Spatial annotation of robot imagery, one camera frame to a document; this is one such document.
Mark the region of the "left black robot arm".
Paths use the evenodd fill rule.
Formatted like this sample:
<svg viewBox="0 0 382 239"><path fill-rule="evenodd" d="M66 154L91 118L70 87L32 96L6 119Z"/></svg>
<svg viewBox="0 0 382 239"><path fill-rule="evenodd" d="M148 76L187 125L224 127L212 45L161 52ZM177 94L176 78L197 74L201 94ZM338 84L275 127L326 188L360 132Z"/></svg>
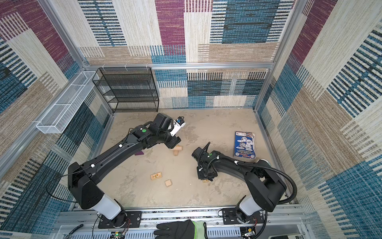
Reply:
<svg viewBox="0 0 382 239"><path fill-rule="evenodd" d="M184 117L172 119L158 113L148 121L131 129L120 142L99 156L83 164L68 167L68 189L83 210L92 209L101 214L112 228L121 228L128 222L124 208L108 197L98 184L129 157L157 144L173 149L181 139L176 135L185 126Z"/></svg>

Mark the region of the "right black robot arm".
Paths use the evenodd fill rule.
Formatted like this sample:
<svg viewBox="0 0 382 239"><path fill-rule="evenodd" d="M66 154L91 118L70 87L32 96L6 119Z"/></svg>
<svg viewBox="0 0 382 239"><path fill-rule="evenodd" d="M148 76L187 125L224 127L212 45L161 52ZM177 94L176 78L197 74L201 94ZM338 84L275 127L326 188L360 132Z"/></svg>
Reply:
<svg viewBox="0 0 382 239"><path fill-rule="evenodd" d="M235 206L233 215L245 224L259 211L273 212L275 207L286 204L297 196L297 185L286 173L273 168L268 161L247 162L231 158L219 151L208 152L209 144L192 153L196 160L199 180L213 181L225 173L246 183L250 195L244 196Z"/></svg>

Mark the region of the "dotted wood block front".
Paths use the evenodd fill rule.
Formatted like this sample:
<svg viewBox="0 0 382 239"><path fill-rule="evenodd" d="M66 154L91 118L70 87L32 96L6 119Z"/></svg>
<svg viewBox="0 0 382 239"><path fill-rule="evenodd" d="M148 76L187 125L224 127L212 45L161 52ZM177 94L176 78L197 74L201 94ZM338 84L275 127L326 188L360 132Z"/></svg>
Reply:
<svg viewBox="0 0 382 239"><path fill-rule="evenodd" d="M162 172L157 172L150 175L151 180L156 180L162 178Z"/></svg>

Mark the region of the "small square wood block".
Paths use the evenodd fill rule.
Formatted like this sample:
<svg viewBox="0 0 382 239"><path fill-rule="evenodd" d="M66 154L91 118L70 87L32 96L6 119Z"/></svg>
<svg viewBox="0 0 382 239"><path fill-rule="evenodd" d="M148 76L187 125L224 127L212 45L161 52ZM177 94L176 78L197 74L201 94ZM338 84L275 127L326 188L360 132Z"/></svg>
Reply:
<svg viewBox="0 0 382 239"><path fill-rule="evenodd" d="M166 181L165 181L165 185L166 185L167 187L172 186L172 181L171 181L171 179L166 180Z"/></svg>

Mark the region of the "blue printed package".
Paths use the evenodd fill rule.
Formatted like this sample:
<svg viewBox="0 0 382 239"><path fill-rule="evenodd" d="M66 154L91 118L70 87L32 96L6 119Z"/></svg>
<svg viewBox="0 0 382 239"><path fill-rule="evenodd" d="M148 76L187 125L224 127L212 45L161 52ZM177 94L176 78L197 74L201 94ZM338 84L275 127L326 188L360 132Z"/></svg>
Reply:
<svg viewBox="0 0 382 239"><path fill-rule="evenodd" d="M234 156L254 159L256 157L254 141L255 135L253 133L236 131Z"/></svg>

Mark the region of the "black and green glove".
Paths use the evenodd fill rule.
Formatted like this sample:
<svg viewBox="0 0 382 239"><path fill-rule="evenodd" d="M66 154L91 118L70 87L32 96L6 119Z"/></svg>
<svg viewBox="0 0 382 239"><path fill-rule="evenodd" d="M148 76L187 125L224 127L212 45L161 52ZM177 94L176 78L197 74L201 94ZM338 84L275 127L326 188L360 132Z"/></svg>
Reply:
<svg viewBox="0 0 382 239"><path fill-rule="evenodd" d="M158 224L153 234L156 239L208 239L206 222L192 220Z"/></svg>

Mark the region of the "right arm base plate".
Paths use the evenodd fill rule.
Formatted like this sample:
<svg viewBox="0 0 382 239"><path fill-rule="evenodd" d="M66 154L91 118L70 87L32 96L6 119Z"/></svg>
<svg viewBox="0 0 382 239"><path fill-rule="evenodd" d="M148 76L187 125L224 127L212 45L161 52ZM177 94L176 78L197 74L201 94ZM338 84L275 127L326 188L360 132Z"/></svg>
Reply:
<svg viewBox="0 0 382 239"><path fill-rule="evenodd" d="M236 214L235 208L223 208L219 210L218 214L221 213L223 218L223 223L225 225L234 224L262 224L264 222L264 214L260 211L255 212L252 216L246 216L243 214L242 219Z"/></svg>

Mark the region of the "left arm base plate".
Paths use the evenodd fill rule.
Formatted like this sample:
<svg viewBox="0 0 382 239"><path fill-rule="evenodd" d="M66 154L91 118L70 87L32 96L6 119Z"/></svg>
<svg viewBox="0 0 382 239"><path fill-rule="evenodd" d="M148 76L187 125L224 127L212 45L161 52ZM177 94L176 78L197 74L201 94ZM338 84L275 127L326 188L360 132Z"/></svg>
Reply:
<svg viewBox="0 0 382 239"><path fill-rule="evenodd" d="M115 218L108 219L101 215L98 229L128 229L139 228L141 223L141 211L122 211Z"/></svg>

